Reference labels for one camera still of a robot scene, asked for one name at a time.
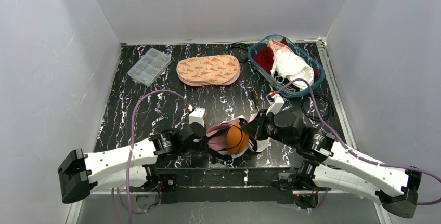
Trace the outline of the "floral mesh laundry bag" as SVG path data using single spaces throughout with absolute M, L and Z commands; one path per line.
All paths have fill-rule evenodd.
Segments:
M 241 65 L 235 56 L 228 54 L 191 57 L 181 60 L 176 72 L 189 86 L 227 86 L 239 78 Z

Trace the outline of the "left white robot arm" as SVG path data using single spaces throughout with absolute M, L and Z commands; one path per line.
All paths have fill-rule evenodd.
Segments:
M 62 202 L 75 203 L 95 191 L 122 187 L 127 182 L 132 187 L 150 190 L 166 183 L 156 164 L 198 149 L 205 137 L 205 116 L 206 110 L 196 107 L 182 129 L 166 129 L 133 146 L 104 152 L 70 151 L 57 169 Z

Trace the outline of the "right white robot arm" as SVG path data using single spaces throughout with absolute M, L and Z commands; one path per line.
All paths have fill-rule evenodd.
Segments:
M 336 189 L 365 197 L 386 211 L 402 218 L 415 214 L 421 173 L 412 168 L 388 168 L 374 160 L 361 158 L 362 153 L 337 141 L 336 136 L 307 127 L 301 117 L 282 110 L 284 100 L 274 95 L 268 109 L 242 125 L 241 129 L 255 143 L 278 141 L 295 149 L 304 158 L 294 173 L 279 177 L 280 187 Z

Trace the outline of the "white bra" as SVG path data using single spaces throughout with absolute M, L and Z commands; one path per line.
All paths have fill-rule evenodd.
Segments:
M 314 82 L 314 70 L 306 61 L 289 50 L 278 50 L 274 54 L 271 76 L 278 74 L 283 79 L 292 81 L 301 78 L 311 86 Z

